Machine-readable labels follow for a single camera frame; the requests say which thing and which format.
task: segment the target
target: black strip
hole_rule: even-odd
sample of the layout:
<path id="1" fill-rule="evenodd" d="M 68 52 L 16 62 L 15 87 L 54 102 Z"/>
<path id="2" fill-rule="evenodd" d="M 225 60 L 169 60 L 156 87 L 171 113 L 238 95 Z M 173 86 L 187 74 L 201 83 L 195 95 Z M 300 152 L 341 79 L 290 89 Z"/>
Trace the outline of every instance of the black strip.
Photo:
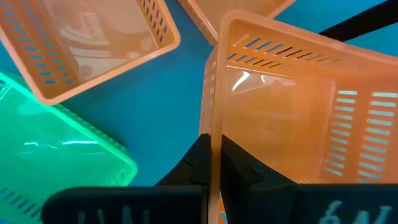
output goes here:
<path id="1" fill-rule="evenodd" d="M 398 22 L 398 0 L 387 0 L 319 34 L 347 41 Z"/>

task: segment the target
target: blue surface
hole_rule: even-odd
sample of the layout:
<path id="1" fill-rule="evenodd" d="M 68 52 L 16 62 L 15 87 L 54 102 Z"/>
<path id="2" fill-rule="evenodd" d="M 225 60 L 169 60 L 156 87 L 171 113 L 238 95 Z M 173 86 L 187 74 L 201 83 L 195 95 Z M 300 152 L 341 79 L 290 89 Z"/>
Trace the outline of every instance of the blue surface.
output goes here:
<path id="1" fill-rule="evenodd" d="M 382 0 L 297 0 L 277 17 L 320 32 Z M 182 36 L 180 47 L 64 103 L 121 144 L 138 164 L 131 185 L 153 185 L 168 173 L 196 140 L 203 71 L 210 47 L 176 0 L 166 3 Z M 398 25 L 350 43 L 398 55 Z M 1 70 L 17 73 L 4 48 Z"/>

